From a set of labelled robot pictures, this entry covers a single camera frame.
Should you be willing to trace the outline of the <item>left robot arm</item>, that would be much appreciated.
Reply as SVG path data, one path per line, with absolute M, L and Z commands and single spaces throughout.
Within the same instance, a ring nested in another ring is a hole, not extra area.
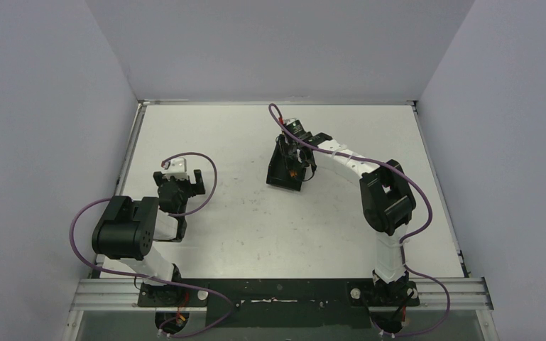
M 142 274 L 141 295 L 165 306 L 177 306 L 190 299 L 188 289 L 177 281 L 179 268 L 154 247 L 154 242 L 181 242 L 187 230 L 187 202 L 203 195 L 202 172 L 189 176 L 181 170 L 155 172 L 155 197 L 135 201 L 117 195 L 110 199 L 94 228 L 92 248 L 97 254 L 119 260 L 134 274 Z

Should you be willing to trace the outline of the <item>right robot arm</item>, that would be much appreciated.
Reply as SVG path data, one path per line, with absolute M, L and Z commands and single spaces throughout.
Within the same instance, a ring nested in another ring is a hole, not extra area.
M 412 219 L 416 202 L 406 180 L 396 174 L 397 161 L 389 167 L 366 163 L 362 156 L 325 133 L 303 129 L 298 119 L 282 121 L 285 128 L 275 140 L 266 182 L 300 191 L 318 167 L 334 171 L 360 190 L 363 216 L 376 232 L 376 264 L 371 293 L 380 306 L 418 305 L 415 284 L 410 281 L 401 256 L 400 238 Z

